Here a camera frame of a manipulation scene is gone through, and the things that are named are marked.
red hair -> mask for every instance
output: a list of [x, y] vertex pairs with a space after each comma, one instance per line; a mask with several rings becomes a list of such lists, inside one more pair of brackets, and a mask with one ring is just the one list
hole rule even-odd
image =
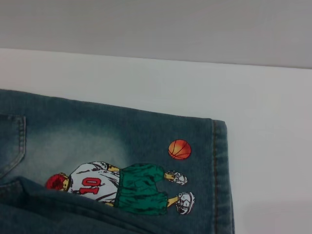
[[45, 187], [48, 189], [61, 190], [63, 188], [63, 182], [67, 178], [64, 175], [56, 174], [51, 176], [45, 184]]

orange basketball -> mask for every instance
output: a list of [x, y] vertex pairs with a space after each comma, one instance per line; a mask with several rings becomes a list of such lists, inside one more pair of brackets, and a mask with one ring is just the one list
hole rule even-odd
[[175, 140], [169, 145], [169, 155], [178, 160], [187, 159], [191, 154], [191, 147], [185, 140]]

sneaker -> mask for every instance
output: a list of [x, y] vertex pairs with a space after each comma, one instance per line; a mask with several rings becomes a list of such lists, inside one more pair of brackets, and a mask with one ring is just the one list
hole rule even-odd
[[167, 174], [173, 175], [175, 177], [174, 179], [169, 180], [171, 182], [174, 182], [180, 185], [184, 185], [187, 183], [186, 176], [182, 175], [180, 172], [168, 171]]
[[179, 200], [175, 203], [175, 205], [178, 213], [180, 213], [181, 215], [187, 215], [189, 212], [191, 212], [194, 203], [194, 194], [189, 192], [179, 194]]

cartoon print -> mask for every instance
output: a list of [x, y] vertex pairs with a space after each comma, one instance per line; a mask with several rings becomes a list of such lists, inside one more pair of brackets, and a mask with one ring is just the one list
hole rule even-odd
[[175, 140], [169, 145], [168, 151], [172, 158], [184, 160], [191, 155], [191, 146], [185, 140]]
[[119, 169], [105, 162], [90, 162], [79, 166], [69, 176], [59, 173], [50, 177], [48, 189], [66, 191], [141, 215], [164, 215], [173, 205], [177, 212], [188, 214], [195, 202], [193, 193], [179, 193], [168, 198], [159, 192], [156, 183], [168, 180], [179, 185], [187, 178], [176, 171], [165, 172], [153, 164], [134, 164]]

white jersey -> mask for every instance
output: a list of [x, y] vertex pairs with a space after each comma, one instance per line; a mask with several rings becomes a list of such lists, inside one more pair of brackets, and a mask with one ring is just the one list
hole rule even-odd
[[114, 203], [119, 185], [119, 172], [110, 172], [107, 167], [105, 162], [82, 164], [71, 173], [68, 192], [100, 202]]

